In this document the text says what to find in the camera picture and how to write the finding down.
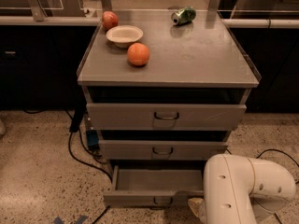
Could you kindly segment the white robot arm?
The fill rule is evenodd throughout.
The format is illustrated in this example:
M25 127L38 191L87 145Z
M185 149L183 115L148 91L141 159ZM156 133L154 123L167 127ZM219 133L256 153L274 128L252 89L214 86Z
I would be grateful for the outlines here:
M204 196L188 206L204 224L258 224L296 194L291 173L267 160L220 154L211 157L203 177Z

